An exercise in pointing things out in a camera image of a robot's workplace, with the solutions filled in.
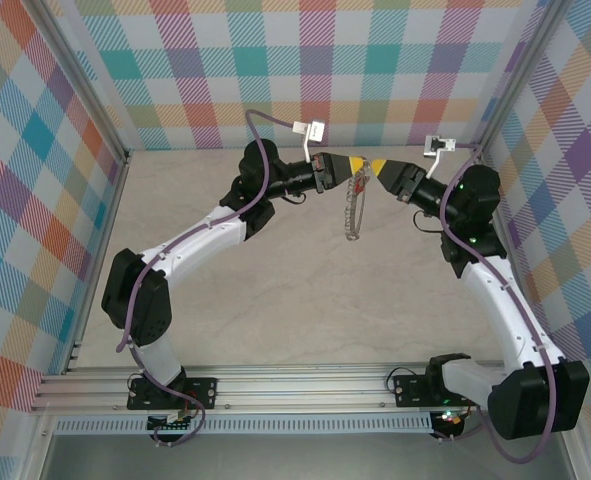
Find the aluminium corner post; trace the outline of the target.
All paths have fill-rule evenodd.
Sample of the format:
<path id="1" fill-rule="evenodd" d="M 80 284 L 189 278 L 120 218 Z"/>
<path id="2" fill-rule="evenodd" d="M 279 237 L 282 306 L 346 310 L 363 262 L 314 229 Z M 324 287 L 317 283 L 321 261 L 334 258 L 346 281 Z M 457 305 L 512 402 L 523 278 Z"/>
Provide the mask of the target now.
<path id="1" fill-rule="evenodd" d="M 119 138 L 117 130 L 96 95 L 74 49 L 69 45 L 59 28 L 46 1 L 21 0 L 21 2 L 53 51 L 60 68 L 68 78 L 73 90 L 80 97 L 109 149 L 121 164 L 127 164 L 129 151 Z"/>
<path id="2" fill-rule="evenodd" d="M 481 131 L 477 146 L 481 153 L 487 153 L 499 135 L 519 94 L 525 88 L 544 51 L 559 24 L 564 19 L 573 0 L 550 0 L 542 12 L 539 22 L 534 26 L 533 33 L 514 62 L 515 67 L 508 78 L 502 95 Z"/>

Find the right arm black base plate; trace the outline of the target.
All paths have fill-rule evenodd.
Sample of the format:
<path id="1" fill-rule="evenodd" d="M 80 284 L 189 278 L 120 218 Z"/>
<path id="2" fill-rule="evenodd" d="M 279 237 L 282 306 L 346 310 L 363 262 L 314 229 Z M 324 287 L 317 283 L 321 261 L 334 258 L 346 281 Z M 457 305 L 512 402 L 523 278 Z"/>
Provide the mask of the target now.
<path id="1" fill-rule="evenodd" d="M 438 387 L 426 375 L 394 375 L 391 380 L 396 406 L 402 407 L 468 407 L 468 398 Z"/>

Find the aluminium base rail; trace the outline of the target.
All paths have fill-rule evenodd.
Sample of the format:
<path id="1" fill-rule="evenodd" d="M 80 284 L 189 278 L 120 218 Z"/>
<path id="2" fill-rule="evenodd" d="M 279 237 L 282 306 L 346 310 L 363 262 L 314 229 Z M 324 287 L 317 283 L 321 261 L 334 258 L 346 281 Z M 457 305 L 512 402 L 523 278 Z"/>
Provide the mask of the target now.
<path id="1" fill-rule="evenodd" d="M 186 377 L 216 378 L 217 394 L 209 414 L 282 413 L 371 413 L 376 411 L 442 412 L 443 408 L 396 406 L 384 380 L 391 370 L 398 375 L 412 370 L 421 375 L 423 364 L 332 364 L 286 366 L 202 366 L 189 367 Z M 462 380 L 444 379 L 446 389 L 475 405 L 484 406 L 490 393 L 499 394 L 522 378 L 532 379 L 535 367 L 526 365 L 509 371 L 498 363 L 476 363 L 470 359 L 446 364 L 447 374 Z M 182 393 L 195 406 L 184 410 L 128 410 L 130 381 L 143 377 L 132 367 L 71 368 L 62 376 L 47 376 L 31 406 L 34 414 L 172 414 L 192 412 L 202 405 Z"/>

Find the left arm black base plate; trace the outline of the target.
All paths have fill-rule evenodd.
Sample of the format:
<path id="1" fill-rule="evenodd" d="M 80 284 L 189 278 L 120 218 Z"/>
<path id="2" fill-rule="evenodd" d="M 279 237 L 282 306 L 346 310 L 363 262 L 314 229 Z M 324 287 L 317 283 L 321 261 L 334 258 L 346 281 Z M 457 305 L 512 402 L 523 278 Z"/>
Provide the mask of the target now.
<path id="1" fill-rule="evenodd" d="M 198 400 L 206 410 L 213 409 L 217 394 L 216 378 L 184 377 L 180 375 L 168 387 L 174 391 Z M 184 410 L 195 408 L 183 397 L 177 397 L 155 386 L 145 377 L 136 377 L 130 381 L 128 410 Z"/>

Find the aluminium frame leg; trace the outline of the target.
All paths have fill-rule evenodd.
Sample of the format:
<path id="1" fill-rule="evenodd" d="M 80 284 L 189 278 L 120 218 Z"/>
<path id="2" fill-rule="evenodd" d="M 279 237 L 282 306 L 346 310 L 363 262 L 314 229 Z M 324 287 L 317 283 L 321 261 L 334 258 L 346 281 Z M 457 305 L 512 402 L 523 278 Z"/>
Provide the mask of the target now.
<path id="1" fill-rule="evenodd" d="M 560 433 L 567 457 L 568 470 L 574 480 L 591 480 L 591 460 L 579 417 L 572 430 Z"/>
<path id="2" fill-rule="evenodd" d="M 54 415 L 38 416 L 19 480 L 40 480 L 56 423 L 57 417 Z"/>

